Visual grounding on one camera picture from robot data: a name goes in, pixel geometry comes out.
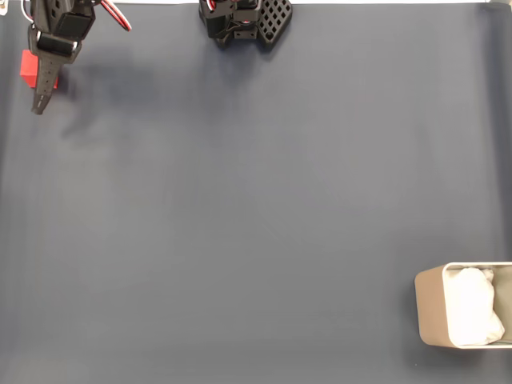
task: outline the white tissue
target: white tissue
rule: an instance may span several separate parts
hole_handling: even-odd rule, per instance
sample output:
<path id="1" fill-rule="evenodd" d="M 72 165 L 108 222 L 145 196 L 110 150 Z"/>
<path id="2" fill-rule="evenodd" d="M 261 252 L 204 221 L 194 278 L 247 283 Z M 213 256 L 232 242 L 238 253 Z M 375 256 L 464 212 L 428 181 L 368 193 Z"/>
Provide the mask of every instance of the white tissue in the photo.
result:
<path id="1" fill-rule="evenodd" d="M 493 310 L 492 270 L 448 270 L 445 276 L 448 330 L 453 344 L 485 345 L 501 339 L 502 322 Z"/>

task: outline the red cube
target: red cube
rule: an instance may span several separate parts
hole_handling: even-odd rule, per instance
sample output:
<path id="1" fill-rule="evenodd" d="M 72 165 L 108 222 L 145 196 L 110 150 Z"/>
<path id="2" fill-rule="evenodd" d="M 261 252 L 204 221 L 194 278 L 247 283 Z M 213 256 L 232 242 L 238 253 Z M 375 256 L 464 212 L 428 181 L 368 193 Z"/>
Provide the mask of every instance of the red cube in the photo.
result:
<path id="1" fill-rule="evenodd" d="M 19 74 L 25 79 L 30 88 L 35 88 L 35 83 L 38 78 L 38 57 L 33 55 L 29 50 L 23 50 L 22 68 Z M 58 80 L 55 80 L 54 89 L 57 89 L 57 81 Z"/>

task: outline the cable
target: cable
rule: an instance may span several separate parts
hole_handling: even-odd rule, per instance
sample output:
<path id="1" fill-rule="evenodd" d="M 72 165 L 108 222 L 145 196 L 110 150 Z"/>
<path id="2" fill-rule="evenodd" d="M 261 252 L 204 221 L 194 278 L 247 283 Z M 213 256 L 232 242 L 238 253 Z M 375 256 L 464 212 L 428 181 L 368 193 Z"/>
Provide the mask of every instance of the cable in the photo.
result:
<path id="1" fill-rule="evenodd" d="M 131 31 L 131 24 L 111 0 L 102 0 L 102 6 L 124 30 Z"/>
<path id="2" fill-rule="evenodd" d="M 208 5 L 210 12 L 213 12 L 217 6 L 217 4 L 215 4 L 215 0 L 206 0 L 206 4 Z"/>
<path id="3" fill-rule="evenodd" d="M 25 3 L 26 3 L 26 0 L 21 0 L 20 1 L 20 4 L 22 6 L 22 14 L 23 16 L 31 23 L 34 22 L 34 18 L 32 18 L 31 16 L 28 15 L 28 13 L 26 12 L 26 9 L 25 9 Z"/>

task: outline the black perforated plate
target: black perforated plate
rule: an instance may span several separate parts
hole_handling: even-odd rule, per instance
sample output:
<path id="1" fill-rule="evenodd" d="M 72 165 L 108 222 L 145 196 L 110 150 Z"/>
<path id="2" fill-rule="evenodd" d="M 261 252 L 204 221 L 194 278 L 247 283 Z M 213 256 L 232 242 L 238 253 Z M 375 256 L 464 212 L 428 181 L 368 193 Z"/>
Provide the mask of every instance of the black perforated plate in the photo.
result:
<path id="1" fill-rule="evenodd" d="M 272 46 L 291 20 L 292 6 L 288 0 L 263 0 L 258 21 L 260 39 Z"/>

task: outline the table surface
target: table surface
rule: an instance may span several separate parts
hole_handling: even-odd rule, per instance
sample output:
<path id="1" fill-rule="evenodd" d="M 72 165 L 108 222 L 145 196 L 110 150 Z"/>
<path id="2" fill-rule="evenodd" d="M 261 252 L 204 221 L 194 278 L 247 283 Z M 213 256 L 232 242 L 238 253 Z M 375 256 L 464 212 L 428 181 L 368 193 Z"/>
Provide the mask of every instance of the table surface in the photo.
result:
<path id="1" fill-rule="evenodd" d="M 509 259 L 507 8 L 297 6 L 271 53 L 123 10 L 41 117 L 0 24 L 1 384 L 510 382 L 413 283 Z"/>

